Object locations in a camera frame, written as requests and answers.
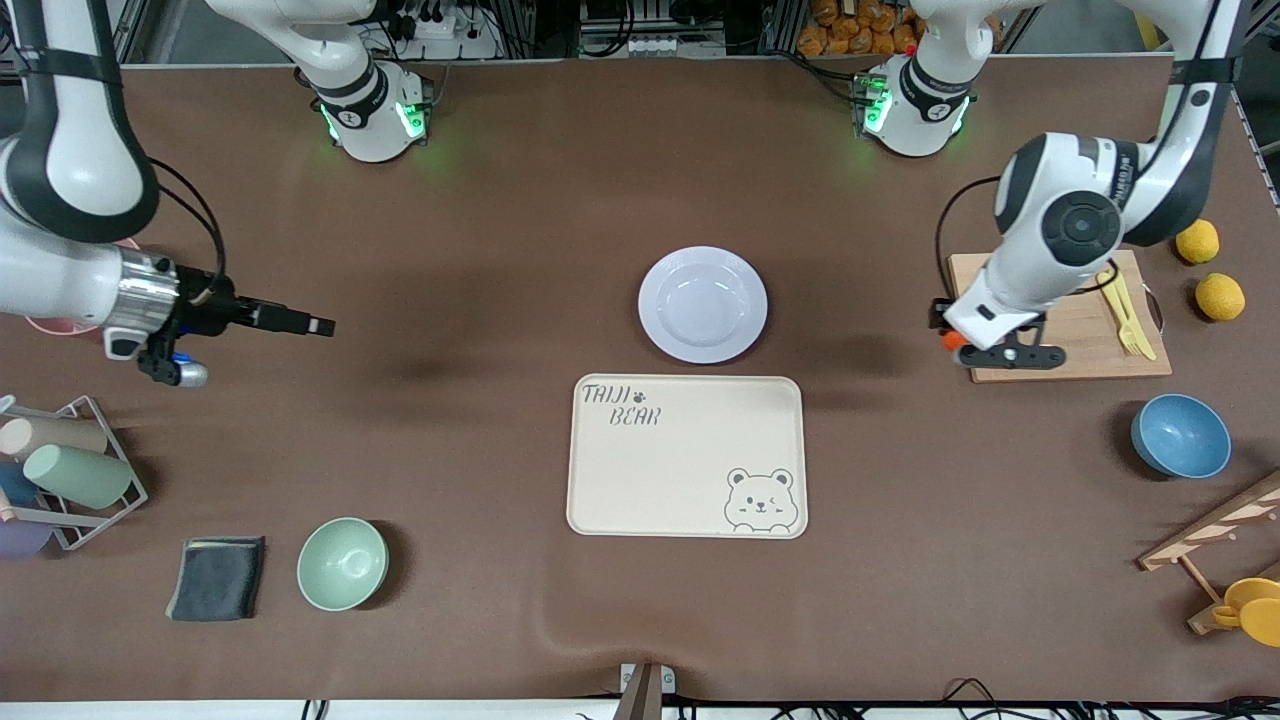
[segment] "green bowl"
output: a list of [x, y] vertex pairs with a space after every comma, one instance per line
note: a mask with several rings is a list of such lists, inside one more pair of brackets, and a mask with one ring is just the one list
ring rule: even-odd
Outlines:
[[360, 518], [329, 520], [298, 555], [298, 588], [320, 610], [351, 610], [387, 578], [387, 541]]

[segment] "lemon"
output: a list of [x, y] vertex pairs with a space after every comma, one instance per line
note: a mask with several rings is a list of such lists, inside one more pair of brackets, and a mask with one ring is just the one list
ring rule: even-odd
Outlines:
[[1222, 273], [1210, 273], [1196, 286], [1196, 304], [1215, 320], [1234, 320], [1244, 311], [1244, 291]]
[[1217, 228], [1213, 223], [1199, 219], [1192, 227], [1178, 233], [1178, 254], [1188, 263], [1208, 263], [1217, 256]]

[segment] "purple cup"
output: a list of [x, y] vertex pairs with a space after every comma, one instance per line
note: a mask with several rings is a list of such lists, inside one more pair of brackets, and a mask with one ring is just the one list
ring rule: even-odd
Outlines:
[[45, 547], [54, 534], [54, 527], [26, 520], [0, 523], [0, 557], [19, 560], [31, 557]]

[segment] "green cup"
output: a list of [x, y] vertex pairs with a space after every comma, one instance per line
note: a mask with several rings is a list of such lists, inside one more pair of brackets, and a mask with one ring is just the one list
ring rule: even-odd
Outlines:
[[47, 492], [93, 510], [109, 507], [136, 479], [123, 460], [65, 445], [46, 445], [32, 452], [22, 474]]

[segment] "table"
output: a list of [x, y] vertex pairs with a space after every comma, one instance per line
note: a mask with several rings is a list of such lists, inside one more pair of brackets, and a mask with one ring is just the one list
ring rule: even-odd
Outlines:
[[[1249, 309], [1185, 305], [1206, 269], [1142, 255], [1174, 375], [974, 386], [925, 328], [932, 231], [965, 182], [1038, 132], [1148, 137], [1167, 56], [993, 60], [965, 129], [910, 160], [783, 61], [458, 67], [431, 143], [384, 165], [328, 145], [288, 69], [132, 70], [148, 152], [218, 211], [242, 293], [338, 320], [333, 340], [233, 328], [182, 350], [196, 392], [0, 319], [28, 406], [101, 400], [152, 501], [81, 551], [0, 565], [4, 700], [557, 697], [672, 665], [705, 698], [1207, 701], [1275, 693], [1275, 655], [1197, 638], [1201, 591], [1143, 550], [1280, 459], [1277, 222], [1229, 108], [1206, 217], [1212, 270]], [[439, 77], [439, 68], [424, 72]], [[991, 187], [948, 251], [995, 247]], [[172, 204], [143, 247], [210, 266]], [[580, 537], [564, 521], [570, 400], [591, 372], [689, 373], [645, 340], [635, 292], [671, 250], [759, 269], [772, 316], [737, 363], [804, 391], [808, 532], [790, 542]], [[1153, 482], [1125, 450], [1161, 392], [1212, 404], [1236, 455]], [[339, 515], [396, 556], [366, 610], [297, 591], [307, 534]], [[183, 538], [265, 534], [257, 618], [164, 616]], [[1275, 561], [1280, 528], [1206, 548], [1219, 582]]]

